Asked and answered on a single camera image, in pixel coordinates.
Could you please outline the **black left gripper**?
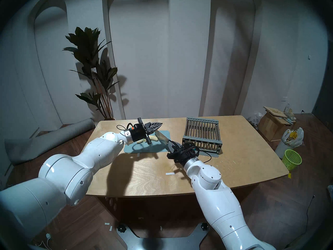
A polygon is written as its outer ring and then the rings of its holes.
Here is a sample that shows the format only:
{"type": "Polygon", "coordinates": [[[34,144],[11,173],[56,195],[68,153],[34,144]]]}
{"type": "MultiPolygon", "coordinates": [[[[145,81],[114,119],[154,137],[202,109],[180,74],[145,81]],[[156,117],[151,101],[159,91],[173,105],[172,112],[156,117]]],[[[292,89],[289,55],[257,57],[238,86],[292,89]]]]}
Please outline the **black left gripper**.
{"type": "Polygon", "coordinates": [[[139,117],[138,123],[134,124],[130,129],[130,135],[133,142],[137,142],[142,139],[146,139],[146,143],[150,145],[151,139],[150,136],[147,135],[147,130],[158,130],[161,126],[161,122],[148,122],[146,125],[143,123],[142,119],[139,117]]]}

